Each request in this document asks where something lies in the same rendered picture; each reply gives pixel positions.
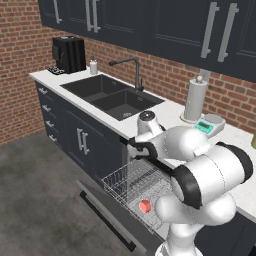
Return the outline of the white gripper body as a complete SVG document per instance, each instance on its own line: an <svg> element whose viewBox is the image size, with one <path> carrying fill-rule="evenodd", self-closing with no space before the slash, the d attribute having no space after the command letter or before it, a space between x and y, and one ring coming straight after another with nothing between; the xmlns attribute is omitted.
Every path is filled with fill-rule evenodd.
<svg viewBox="0 0 256 256"><path fill-rule="evenodd" d="M133 147L131 145L128 145L127 150L129 155L136 160L147 157L149 155L149 151L146 148L142 147Z"/></svg>

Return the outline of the white soap dispenser bottle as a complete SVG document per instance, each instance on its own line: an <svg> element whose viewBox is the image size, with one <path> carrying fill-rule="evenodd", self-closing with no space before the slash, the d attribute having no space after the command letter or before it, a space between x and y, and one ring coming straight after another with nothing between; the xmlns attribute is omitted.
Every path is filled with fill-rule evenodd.
<svg viewBox="0 0 256 256"><path fill-rule="evenodd" d="M91 73L91 75L98 74L98 63L97 63L97 60L93 56L92 56L92 59L90 60L90 73Z"/></svg>

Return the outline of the dark wall cupboard door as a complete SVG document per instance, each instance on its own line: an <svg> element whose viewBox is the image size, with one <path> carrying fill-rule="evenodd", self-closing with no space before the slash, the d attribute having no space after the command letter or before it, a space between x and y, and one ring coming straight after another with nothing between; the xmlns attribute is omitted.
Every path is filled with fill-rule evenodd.
<svg viewBox="0 0 256 256"><path fill-rule="evenodd" d="M89 36L93 32L92 29L87 31L85 0L64 0L65 3L65 25L69 32L82 36Z"/></svg>
<svg viewBox="0 0 256 256"><path fill-rule="evenodd" d="M158 57L176 62L212 69L214 47L211 46L215 14L209 48L206 58L201 57L209 7L215 0L156 0L152 51Z"/></svg>
<svg viewBox="0 0 256 256"><path fill-rule="evenodd" d="M227 15L231 3L237 3L228 42L228 56L216 64L221 74L256 83L256 0L228 0Z"/></svg>
<svg viewBox="0 0 256 256"><path fill-rule="evenodd" d="M61 30L64 23L64 9L61 0L57 0L57 3L59 16L62 19L60 24L56 22L53 0L38 0L42 24L46 27Z"/></svg>
<svg viewBox="0 0 256 256"><path fill-rule="evenodd" d="M149 49L150 16L154 0L100 0L95 38L146 53Z"/></svg>

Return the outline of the dark dishwasher door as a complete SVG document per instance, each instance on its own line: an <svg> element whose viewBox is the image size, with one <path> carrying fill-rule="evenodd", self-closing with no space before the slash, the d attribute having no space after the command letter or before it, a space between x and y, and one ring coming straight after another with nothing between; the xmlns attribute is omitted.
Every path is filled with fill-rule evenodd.
<svg viewBox="0 0 256 256"><path fill-rule="evenodd" d="M145 256L155 256L156 249L163 242L161 237L151 234L102 188L91 187L80 180L76 183L86 192L88 200L128 242L132 241Z"/></svg>

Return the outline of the dark drawer front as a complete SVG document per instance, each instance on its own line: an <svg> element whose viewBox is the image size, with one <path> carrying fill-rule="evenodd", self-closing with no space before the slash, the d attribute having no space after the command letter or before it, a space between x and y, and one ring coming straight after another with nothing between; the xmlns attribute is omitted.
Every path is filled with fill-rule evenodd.
<svg viewBox="0 0 256 256"><path fill-rule="evenodd" d="M40 102L40 105L41 105L41 109L42 109L42 114L43 113L51 113L51 114L54 114L55 116L60 116L63 120L63 116L62 116L62 112L60 110L60 108L57 108L57 107L54 107L54 108L51 108L51 111L50 112L46 112L43 108L42 108L42 104Z"/></svg>
<svg viewBox="0 0 256 256"><path fill-rule="evenodd" d="M40 84L39 82L36 83L36 88L37 88L38 96L42 105L47 105L48 108L57 107L60 109L64 109L63 99L59 95L57 95L56 93L51 91L49 88L45 87L44 85ZM46 89L48 93L46 95L43 95L38 90L38 88L43 88L44 90Z"/></svg>
<svg viewBox="0 0 256 256"><path fill-rule="evenodd" d="M51 113L43 113L43 118L44 118L45 128L49 127L46 125L45 121L50 120L50 122L54 124L54 127L52 128L57 130L60 133L60 135L63 137L64 127L63 127L63 120L60 116L55 116L54 114L51 114Z"/></svg>
<svg viewBox="0 0 256 256"><path fill-rule="evenodd" d="M54 142L59 148L61 148L63 151L66 150L66 145L65 145L65 141L63 140L63 137L60 135L60 133L53 129L53 128L49 128L46 127L46 134L47 137L48 135L53 135L55 138L57 138L57 142Z"/></svg>

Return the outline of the black sink tap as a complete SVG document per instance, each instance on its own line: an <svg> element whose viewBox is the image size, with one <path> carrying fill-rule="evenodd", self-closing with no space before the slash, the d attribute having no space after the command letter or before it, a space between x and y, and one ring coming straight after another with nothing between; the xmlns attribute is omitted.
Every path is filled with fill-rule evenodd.
<svg viewBox="0 0 256 256"><path fill-rule="evenodd" d="M136 66L135 90L142 92L144 90L144 87L142 85L142 79L141 80L139 79L140 64L139 64L139 61L138 61L137 58L129 57L129 58L124 58L124 59L120 59L120 60L112 60L108 64L110 66L114 66L114 65L125 63L125 62L129 62L129 61L134 61L135 62L135 66Z"/></svg>

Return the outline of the grey wall socket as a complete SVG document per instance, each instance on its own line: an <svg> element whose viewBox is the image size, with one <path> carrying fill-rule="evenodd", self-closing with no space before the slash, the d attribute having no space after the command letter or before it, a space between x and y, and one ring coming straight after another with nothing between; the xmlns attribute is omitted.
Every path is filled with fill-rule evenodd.
<svg viewBox="0 0 256 256"><path fill-rule="evenodd" d="M208 82L210 78L211 72L205 69L200 70L200 76L203 78L204 81Z"/></svg>

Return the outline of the red cup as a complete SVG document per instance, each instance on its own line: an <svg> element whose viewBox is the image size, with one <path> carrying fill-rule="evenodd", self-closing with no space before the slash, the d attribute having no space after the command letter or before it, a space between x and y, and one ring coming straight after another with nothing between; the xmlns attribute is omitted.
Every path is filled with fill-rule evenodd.
<svg viewBox="0 0 256 256"><path fill-rule="evenodd" d="M143 199L140 201L139 208L143 213L148 213L152 209L152 204L149 200Z"/></svg>

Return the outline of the white paper towel roll holder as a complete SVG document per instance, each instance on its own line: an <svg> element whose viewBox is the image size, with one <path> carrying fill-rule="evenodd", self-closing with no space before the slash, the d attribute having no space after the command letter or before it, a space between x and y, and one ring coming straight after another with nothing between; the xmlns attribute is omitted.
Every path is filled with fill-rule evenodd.
<svg viewBox="0 0 256 256"><path fill-rule="evenodd" d="M184 112L180 118L187 123L196 123L202 114L208 83L202 76L190 80Z"/></svg>

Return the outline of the black coffee machine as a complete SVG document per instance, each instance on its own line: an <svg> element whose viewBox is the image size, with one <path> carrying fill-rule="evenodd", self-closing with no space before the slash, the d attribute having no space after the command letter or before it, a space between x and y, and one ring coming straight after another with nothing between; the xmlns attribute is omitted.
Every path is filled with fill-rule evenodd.
<svg viewBox="0 0 256 256"><path fill-rule="evenodd" d="M74 36L52 38L52 57L56 65L47 70L54 75L71 74L86 69L84 40Z"/></svg>

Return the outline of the dark base cupboard door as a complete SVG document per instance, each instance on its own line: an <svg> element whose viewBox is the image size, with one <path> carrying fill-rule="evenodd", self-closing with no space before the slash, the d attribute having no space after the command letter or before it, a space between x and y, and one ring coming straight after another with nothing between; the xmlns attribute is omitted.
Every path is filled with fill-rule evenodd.
<svg viewBox="0 0 256 256"><path fill-rule="evenodd" d="M86 142L90 149L90 173L95 181L101 183L102 178L122 165L120 137L109 127L91 117L87 117L84 124L88 133Z"/></svg>
<svg viewBox="0 0 256 256"><path fill-rule="evenodd" d="M68 145L68 155L81 167L84 167L83 149L80 151L77 139L77 128L81 129L81 125L73 114L65 111L64 122L66 128L66 139Z"/></svg>

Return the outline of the dark double sink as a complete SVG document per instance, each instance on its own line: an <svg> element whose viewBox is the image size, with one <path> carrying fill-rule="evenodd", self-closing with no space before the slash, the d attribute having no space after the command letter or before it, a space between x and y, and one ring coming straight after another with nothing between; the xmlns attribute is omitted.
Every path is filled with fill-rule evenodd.
<svg viewBox="0 0 256 256"><path fill-rule="evenodd" d="M137 91L106 75L96 75L62 85L62 88L92 104L109 116L122 121L163 103L145 91Z"/></svg>

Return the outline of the grey kitchen scale teal display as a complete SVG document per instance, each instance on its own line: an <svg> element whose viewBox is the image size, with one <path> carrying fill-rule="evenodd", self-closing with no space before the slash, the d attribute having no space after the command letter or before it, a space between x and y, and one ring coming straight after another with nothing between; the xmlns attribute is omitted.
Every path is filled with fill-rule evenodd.
<svg viewBox="0 0 256 256"><path fill-rule="evenodd" d="M211 138L220 133L224 129L225 124L226 120L221 116L206 114L195 124L194 128L201 131L208 138Z"/></svg>

